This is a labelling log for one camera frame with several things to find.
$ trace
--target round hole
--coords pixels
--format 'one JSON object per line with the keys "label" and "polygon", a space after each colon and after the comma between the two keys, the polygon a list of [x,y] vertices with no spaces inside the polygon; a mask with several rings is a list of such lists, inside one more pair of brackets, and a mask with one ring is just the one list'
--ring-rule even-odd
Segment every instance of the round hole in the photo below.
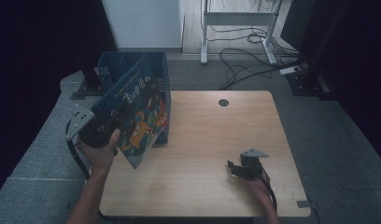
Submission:
{"label": "round hole", "polygon": [[218,103],[221,105],[221,106],[227,106],[229,104],[229,102],[225,99],[222,99],[222,100],[219,100]]}

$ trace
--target table top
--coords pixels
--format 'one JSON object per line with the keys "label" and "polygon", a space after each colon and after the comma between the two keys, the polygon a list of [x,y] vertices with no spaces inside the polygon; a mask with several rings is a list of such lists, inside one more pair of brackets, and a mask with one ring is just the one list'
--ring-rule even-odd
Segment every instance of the table top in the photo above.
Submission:
{"label": "table top", "polygon": [[[281,217],[307,217],[306,196],[269,91],[172,91],[169,140],[135,170],[118,154],[101,212],[125,217],[261,217],[247,182],[231,172],[252,147],[272,178]],[[226,106],[219,100],[228,101]]]}

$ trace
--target white wall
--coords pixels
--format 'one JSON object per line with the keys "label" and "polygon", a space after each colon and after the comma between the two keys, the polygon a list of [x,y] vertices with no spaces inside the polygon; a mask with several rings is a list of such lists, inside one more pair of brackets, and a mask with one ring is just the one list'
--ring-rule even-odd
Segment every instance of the white wall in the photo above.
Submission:
{"label": "white wall", "polygon": [[181,48],[179,1],[103,0],[117,48]]}

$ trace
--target human arm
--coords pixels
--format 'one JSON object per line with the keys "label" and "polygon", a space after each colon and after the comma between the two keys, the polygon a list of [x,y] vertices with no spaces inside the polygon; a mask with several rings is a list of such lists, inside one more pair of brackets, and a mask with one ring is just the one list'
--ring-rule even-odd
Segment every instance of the human arm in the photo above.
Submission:
{"label": "human arm", "polygon": [[109,144],[93,148],[80,143],[78,149],[85,155],[92,166],[92,173],[80,195],[80,198],[67,219],[67,224],[95,223],[103,197],[104,186],[113,162],[112,148],[117,144],[120,131],[112,133]]}
{"label": "human arm", "polygon": [[[263,171],[262,177],[266,180],[266,182],[270,183],[270,177],[264,171]],[[270,198],[269,191],[263,185],[262,181],[260,179],[248,180],[248,186],[252,194],[254,194],[257,200],[260,202],[267,223],[269,224],[281,223],[280,219],[278,218],[275,207],[273,205],[273,202]]]}

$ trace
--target wooden table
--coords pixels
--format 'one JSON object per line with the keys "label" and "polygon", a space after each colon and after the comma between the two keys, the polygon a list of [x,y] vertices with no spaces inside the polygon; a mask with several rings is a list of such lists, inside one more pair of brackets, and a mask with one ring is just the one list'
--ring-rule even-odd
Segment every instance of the wooden table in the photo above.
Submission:
{"label": "wooden table", "polygon": [[[101,212],[110,217],[260,217],[247,182],[231,175],[252,147],[272,178],[281,217],[310,208],[269,91],[172,91],[169,143],[154,146],[134,170],[119,154],[106,181]],[[227,106],[219,105],[226,99]]]}

